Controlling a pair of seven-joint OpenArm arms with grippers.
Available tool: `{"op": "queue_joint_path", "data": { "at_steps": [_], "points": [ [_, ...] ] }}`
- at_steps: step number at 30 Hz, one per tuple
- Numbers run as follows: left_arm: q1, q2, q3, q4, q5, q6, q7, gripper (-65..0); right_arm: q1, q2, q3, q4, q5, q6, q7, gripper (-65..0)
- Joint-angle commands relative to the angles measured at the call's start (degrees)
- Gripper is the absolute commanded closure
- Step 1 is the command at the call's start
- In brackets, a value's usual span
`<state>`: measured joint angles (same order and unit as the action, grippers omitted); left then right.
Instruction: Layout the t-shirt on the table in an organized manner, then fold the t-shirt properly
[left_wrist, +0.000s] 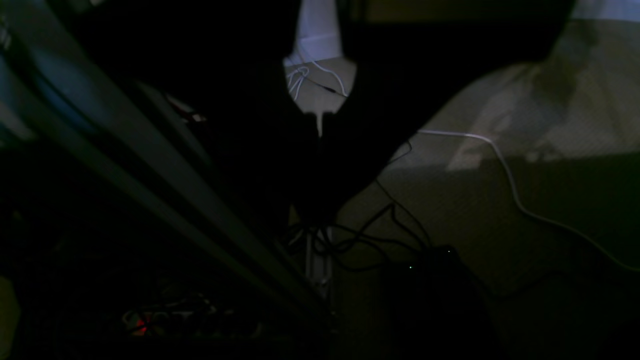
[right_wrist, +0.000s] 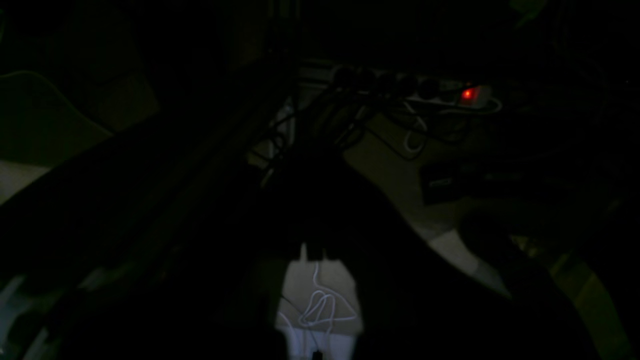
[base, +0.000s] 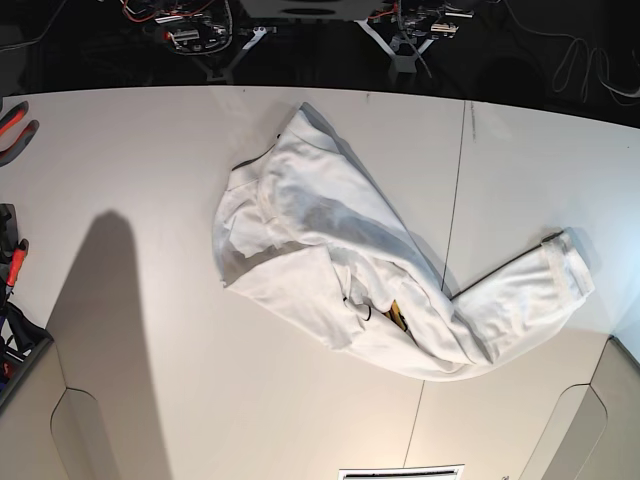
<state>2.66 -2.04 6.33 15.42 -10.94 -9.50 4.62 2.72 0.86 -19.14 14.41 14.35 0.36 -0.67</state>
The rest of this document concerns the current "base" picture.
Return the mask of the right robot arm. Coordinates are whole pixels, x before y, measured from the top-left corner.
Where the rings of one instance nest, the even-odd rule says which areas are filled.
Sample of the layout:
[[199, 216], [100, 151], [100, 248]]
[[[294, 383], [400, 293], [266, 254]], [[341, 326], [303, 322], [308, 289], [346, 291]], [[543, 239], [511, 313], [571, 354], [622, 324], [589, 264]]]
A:
[[275, 25], [251, 21], [237, 1], [123, 1], [124, 17], [175, 55], [187, 57], [206, 81], [232, 85], [234, 70]]

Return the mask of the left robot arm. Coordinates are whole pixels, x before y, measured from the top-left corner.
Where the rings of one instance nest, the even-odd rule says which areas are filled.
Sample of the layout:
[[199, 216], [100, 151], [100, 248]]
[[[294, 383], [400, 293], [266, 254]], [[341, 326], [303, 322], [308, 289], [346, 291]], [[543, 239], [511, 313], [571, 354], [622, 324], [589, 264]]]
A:
[[366, 19], [355, 23], [389, 58], [389, 80], [414, 77], [418, 65], [433, 74], [424, 53], [438, 40], [453, 39], [460, 26], [474, 18], [481, 1], [384, 1]]

